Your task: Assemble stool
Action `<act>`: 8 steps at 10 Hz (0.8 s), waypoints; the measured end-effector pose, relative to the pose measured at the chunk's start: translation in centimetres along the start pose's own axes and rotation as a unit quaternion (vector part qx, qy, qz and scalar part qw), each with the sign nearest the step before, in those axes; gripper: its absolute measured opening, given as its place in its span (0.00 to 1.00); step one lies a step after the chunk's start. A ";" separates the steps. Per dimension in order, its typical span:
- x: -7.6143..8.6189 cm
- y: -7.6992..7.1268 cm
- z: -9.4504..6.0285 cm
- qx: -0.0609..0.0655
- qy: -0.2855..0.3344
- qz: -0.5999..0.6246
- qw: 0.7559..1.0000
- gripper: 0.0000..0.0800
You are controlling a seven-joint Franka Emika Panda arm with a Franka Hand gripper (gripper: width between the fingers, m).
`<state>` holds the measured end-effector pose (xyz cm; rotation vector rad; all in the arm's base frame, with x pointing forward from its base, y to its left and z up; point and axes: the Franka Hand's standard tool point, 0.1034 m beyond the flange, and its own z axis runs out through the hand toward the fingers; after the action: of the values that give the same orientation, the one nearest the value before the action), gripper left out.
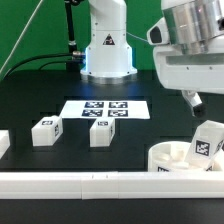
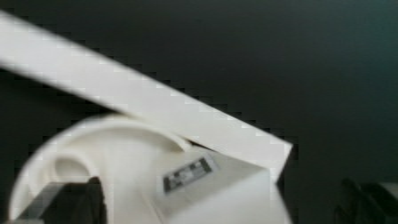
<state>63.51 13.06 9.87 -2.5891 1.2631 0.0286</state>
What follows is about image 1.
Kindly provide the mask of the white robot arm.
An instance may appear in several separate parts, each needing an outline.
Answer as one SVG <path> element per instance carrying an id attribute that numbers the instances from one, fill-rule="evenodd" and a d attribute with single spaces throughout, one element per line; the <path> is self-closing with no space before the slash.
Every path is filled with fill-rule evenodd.
<path id="1" fill-rule="evenodd" d="M 124 0 L 89 0 L 91 42 L 84 80 L 120 83 L 137 73 L 126 41 Z M 157 77 L 203 114 L 201 92 L 224 94 L 224 0 L 161 0 L 162 18 L 147 32 Z"/>

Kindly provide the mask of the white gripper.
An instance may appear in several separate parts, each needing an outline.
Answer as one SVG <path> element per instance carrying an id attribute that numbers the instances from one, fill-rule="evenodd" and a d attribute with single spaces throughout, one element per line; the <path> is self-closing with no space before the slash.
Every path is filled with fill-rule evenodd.
<path id="1" fill-rule="evenodd" d="M 167 89 L 183 90 L 194 117 L 205 115 L 197 92 L 224 94 L 224 53 L 182 55 L 171 46 L 155 47 L 153 57 L 158 79 Z"/>

